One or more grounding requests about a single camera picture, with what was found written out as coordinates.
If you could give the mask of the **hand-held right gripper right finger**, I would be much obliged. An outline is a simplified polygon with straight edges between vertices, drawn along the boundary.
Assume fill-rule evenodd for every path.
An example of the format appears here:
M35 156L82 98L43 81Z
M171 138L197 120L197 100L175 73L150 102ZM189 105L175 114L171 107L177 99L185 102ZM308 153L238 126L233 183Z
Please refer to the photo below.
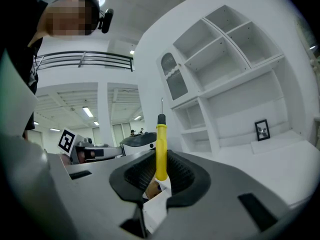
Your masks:
M289 212L274 192L242 170L168 151L172 196L154 240L247 240Z

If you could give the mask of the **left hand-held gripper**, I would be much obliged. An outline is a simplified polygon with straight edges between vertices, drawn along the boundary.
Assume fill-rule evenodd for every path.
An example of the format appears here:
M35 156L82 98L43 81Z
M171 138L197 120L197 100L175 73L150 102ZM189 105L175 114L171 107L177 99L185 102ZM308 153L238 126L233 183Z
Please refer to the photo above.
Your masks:
M62 131L57 147L63 154L69 157L73 165L85 161L85 158L79 158L78 156L81 152L84 153L85 151L94 151L95 159L112 159L123 155L121 147L94 146L91 138L83 137L67 128Z

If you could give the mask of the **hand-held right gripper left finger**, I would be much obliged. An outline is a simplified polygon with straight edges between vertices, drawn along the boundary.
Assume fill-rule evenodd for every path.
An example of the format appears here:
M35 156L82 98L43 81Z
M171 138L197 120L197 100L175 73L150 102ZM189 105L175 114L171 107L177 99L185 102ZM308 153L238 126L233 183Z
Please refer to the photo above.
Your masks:
M143 191L125 183L128 200L109 177L121 159L66 167L21 137L4 136L3 171L14 200L44 239L124 240L148 237Z

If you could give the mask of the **person's left hand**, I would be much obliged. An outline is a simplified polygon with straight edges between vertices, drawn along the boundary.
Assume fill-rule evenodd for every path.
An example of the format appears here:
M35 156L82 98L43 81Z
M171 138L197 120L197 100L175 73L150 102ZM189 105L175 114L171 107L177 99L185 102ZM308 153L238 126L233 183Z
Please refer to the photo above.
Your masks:
M88 150L79 151L77 152L77 159L80 164L84 164L87 161L95 159L95 152L94 151L89 152Z

